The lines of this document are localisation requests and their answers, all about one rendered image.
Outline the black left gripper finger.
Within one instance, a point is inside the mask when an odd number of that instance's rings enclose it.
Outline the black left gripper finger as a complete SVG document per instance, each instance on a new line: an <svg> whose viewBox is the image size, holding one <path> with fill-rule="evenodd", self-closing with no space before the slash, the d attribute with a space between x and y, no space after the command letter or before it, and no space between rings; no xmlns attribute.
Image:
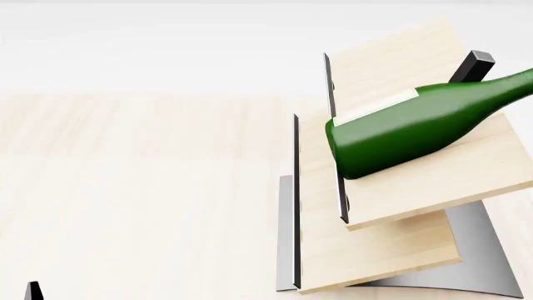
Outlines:
<svg viewBox="0 0 533 300"><path fill-rule="evenodd" d="M24 300L44 300L39 282L28 282Z"/></svg>

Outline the green glass wine bottle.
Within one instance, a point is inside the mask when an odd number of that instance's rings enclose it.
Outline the green glass wine bottle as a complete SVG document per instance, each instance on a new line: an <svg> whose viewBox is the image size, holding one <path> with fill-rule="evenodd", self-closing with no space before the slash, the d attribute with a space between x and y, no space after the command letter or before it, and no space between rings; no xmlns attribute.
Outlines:
<svg viewBox="0 0 533 300"><path fill-rule="evenodd" d="M358 179L437 152L530 95L533 68L486 82L415 87L374 112L330 119L326 138L337 171Z"/></svg>

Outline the curved grey metal rack base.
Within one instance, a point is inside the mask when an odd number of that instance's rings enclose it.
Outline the curved grey metal rack base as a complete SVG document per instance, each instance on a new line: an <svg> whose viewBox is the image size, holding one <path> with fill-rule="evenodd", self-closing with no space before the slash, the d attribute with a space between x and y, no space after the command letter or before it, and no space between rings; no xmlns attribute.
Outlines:
<svg viewBox="0 0 533 300"><path fill-rule="evenodd" d="M279 177L276 291L293 284L292 176ZM523 293L496 235L483 202L446 209L462 262L421 272L389 277L354 287L452 289L522 299Z"/></svg>

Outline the black shelf edge rail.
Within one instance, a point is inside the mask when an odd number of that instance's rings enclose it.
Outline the black shelf edge rail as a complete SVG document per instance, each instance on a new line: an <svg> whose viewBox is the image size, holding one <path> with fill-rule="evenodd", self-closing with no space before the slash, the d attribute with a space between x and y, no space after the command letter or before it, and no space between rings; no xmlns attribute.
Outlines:
<svg viewBox="0 0 533 300"><path fill-rule="evenodd" d="M328 109L330 113L331 119L333 119L336 116L336 104L334 99L334 84L331 79L331 64L330 64L330 58L327 56L327 54L323 53L323 60L324 60L324 69L325 69L325 77L326 77L326 91L328 96ZM344 179L341 176L341 174L338 172L336 168L336 163L333 163L334 171L336 173L336 190L337 190L337 197L338 197L338 209L340 214L340 219L345 223L348 224L349 217L349 201L346 196L346 190L345 190L345 183Z"/></svg>
<svg viewBox="0 0 533 300"><path fill-rule="evenodd" d="M293 214L293 285L301 288L301 227L300 227L300 165L299 165L299 118L293 114L293 174L292 174L292 214Z"/></svg>

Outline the black square rack post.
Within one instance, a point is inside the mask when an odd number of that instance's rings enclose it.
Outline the black square rack post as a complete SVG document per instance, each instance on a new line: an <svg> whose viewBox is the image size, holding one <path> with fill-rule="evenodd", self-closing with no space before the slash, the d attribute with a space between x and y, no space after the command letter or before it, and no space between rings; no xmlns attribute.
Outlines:
<svg viewBox="0 0 533 300"><path fill-rule="evenodd" d="M495 64L495 59L488 52L472 50L456 69L449 82L481 82Z"/></svg>

